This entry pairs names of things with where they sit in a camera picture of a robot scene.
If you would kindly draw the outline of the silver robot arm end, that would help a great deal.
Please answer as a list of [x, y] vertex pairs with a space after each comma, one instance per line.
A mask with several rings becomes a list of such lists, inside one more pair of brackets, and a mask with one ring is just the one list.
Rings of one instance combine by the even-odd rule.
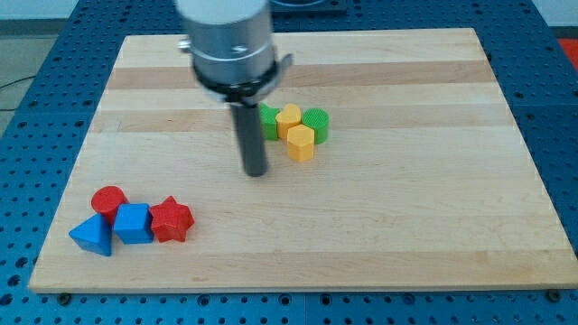
[[294, 56], [277, 59], [267, 0], [176, 0], [196, 79], [219, 101], [253, 106], [277, 88]]

